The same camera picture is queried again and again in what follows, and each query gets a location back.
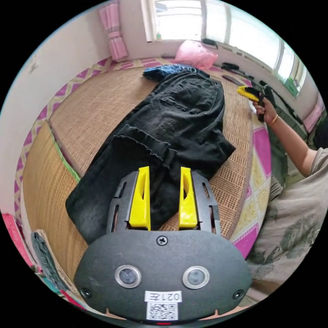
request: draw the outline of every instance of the gray shirt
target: gray shirt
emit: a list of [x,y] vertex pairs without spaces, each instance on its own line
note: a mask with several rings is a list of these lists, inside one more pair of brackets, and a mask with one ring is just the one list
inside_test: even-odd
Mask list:
[[309,177],[279,190],[268,204],[247,263],[252,288],[267,295],[283,284],[314,243],[328,210],[328,149],[320,148]]

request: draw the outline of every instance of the screw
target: screw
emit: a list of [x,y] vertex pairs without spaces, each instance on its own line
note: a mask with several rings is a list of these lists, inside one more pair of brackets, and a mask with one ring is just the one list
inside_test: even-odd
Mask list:
[[81,295],[85,298],[90,298],[91,297],[91,292],[87,288],[81,288],[80,290]]
[[234,300],[238,300],[239,298],[241,298],[244,295],[244,291],[243,290],[237,290],[234,294],[233,294],[233,299]]
[[156,239],[156,242],[158,245],[160,246],[164,246],[167,244],[168,240],[165,236],[159,236],[157,239]]

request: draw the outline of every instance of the label sticker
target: label sticker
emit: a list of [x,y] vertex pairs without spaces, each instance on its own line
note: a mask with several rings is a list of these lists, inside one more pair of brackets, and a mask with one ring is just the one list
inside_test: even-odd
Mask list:
[[178,303],[147,302],[147,320],[178,320]]
[[181,291],[145,291],[145,302],[151,303],[180,303]]

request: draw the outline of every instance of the gold bracelet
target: gold bracelet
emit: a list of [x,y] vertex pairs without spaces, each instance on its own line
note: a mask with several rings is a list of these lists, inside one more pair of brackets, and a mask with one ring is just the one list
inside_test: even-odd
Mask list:
[[278,118],[278,114],[275,116],[275,118],[272,120],[272,122],[269,124],[269,126],[271,126],[276,120],[277,120],[277,118]]

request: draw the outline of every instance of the jeans pocket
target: jeans pocket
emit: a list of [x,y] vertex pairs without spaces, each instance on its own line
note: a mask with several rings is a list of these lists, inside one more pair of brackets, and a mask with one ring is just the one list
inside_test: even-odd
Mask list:
[[216,93],[200,89],[196,84],[179,83],[170,93],[161,97],[164,109],[172,107],[188,114],[207,114],[211,111]]

